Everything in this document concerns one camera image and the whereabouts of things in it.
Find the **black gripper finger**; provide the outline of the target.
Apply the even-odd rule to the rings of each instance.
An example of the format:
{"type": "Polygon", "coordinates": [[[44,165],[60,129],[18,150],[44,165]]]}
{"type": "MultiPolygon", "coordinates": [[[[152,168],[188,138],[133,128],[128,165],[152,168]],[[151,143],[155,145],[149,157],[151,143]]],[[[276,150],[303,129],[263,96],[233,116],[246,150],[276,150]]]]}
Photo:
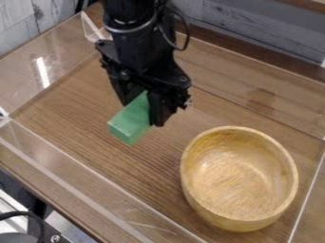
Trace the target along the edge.
{"type": "Polygon", "coordinates": [[[171,96],[149,91],[148,95],[149,104],[149,122],[163,127],[168,118],[176,113],[177,106],[172,101],[171,96]]]}
{"type": "Polygon", "coordinates": [[[129,70],[110,70],[108,73],[112,89],[122,105],[126,105],[144,91],[137,74],[129,70]]]}

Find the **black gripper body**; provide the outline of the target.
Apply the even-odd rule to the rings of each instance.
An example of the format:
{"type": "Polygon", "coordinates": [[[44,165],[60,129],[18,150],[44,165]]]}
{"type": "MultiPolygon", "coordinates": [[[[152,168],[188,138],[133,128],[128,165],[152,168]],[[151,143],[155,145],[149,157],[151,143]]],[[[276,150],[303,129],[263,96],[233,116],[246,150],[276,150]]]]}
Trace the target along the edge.
{"type": "Polygon", "coordinates": [[[191,80],[173,58],[173,52],[181,50],[175,44],[173,19],[106,20],[104,28],[112,39],[98,40],[94,49],[106,73],[122,69],[135,72],[147,95],[149,91],[168,95],[184,109],[191,80]]]}

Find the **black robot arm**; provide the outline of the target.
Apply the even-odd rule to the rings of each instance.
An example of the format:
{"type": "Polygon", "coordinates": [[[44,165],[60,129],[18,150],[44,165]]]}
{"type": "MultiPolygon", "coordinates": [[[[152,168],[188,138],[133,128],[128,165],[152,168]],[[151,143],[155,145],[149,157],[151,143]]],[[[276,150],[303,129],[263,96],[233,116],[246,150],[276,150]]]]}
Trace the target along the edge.
{"type": "Polygon", "coordinates": [[[110,35],[94,48],[101,54],[112,89],[129,104],[139,94],[148,100],[148,122],[164,125],[187,107],[191,80],[176,64],[175,20],[184,15],[169,0],[104,0],[102,24],[110,35]]]}

